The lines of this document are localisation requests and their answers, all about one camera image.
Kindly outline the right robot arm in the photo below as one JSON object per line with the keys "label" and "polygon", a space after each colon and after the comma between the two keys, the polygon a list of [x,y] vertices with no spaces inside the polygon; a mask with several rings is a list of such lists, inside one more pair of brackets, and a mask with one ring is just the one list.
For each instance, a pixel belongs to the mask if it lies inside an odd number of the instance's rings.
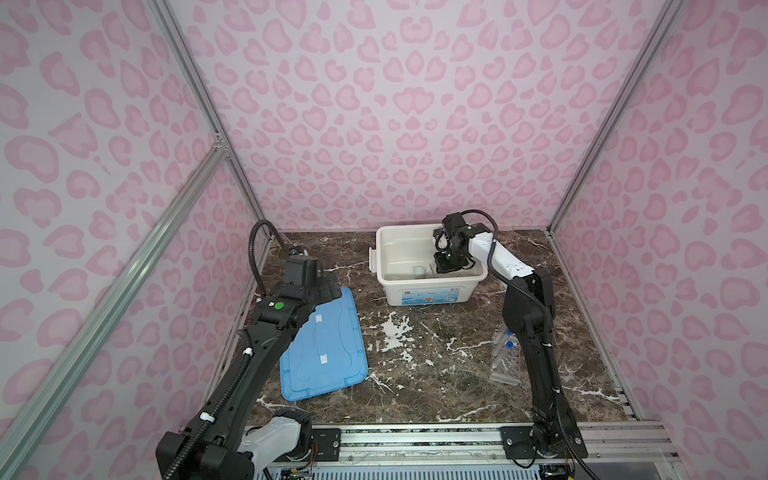
{"label": "right robot arm", "polygon": [[451,213],[433,231],[437,272],[447,274],[475,263],[506,286],[502,319],[521,347],[532,394],[528,442],[543,458],[587,456],[575,415],[563,391],[554,348],[554,287],[551,276],[509,251],[496,221],[486,212]]}

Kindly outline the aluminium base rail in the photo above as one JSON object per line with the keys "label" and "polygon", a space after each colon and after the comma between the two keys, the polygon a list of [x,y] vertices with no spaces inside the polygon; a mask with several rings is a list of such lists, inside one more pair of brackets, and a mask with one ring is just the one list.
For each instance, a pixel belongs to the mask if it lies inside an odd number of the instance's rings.
{"label": "aluminium base rail", "polygon": [[586,422],[570,455],[535,458],[524,423],[319,425],[314,458],[274,463],[274,479],[685,479],[658,422]]}

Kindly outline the clear plastic test tube rack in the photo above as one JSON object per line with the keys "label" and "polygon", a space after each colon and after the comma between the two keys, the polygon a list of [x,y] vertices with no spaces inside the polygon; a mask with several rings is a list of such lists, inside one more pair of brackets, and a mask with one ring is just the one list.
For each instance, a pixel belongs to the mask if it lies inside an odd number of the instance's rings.
{"label": "clear plastic test tube rack", "polygon": [[[507,362],[503,358],[502,349],[508,340],[515,341],[518,347],[518,359],[515,362]],[[490,380],[509,385],[517,386],[520,384],[521,376],[521,347],[517,336],[505,326],[500,327],[493,337]]]}

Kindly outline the blue plastic bin lid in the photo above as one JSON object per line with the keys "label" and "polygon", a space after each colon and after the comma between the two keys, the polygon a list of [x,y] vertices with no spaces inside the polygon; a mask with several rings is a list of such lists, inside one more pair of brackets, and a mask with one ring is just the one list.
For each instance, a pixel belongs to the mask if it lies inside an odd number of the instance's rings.
{"label": "blue plastic bin lid", "polygon": [[352,291],[310,315],[280,358],[283,398],[297,402],[357,385],[368,376],[360,321]]}

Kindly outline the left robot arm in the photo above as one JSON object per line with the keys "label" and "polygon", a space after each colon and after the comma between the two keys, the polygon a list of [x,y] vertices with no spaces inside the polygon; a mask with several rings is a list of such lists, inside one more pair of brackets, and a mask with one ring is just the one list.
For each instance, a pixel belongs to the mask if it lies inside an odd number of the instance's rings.
{"label": "left robot arm", "polygon": [[339,283],[307,255],[287,259],[282,282],[253,310],[245,347],[200,411],[155,451],[164,479],[253,479],[281,456],[310,452],[311,421],[285,412],[251,435],[252,407],[274,366],[316,308],[341,296]]}

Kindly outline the blue-capped test tube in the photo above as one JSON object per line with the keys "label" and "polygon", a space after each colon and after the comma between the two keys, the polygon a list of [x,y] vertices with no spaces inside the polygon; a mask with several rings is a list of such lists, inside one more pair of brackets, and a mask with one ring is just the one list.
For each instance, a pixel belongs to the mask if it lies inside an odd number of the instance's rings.
{"label": "blue-capped test tube", "polygon": [[507,362],[515,362],[518,359],[518,347],[517,343],[512,340],[508,340],[503,349],[503,358]]}

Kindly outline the white plastic storage bin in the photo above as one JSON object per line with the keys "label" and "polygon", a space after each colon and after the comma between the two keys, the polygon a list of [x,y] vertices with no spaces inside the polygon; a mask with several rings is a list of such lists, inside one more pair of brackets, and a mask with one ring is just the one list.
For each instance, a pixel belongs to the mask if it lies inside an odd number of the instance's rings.
{"label": "white plastic storage bin", "polygon": [[[384,226],[376,232],[376,246],[369,250],[369,270],[383,287],[391,306],[424,306],[463,303],[485,280],[487,268],[475,263],[469,270],[436,272],[433,231],[435,224]],[[427,269],[425,279],[415,279],[413,268]]]}

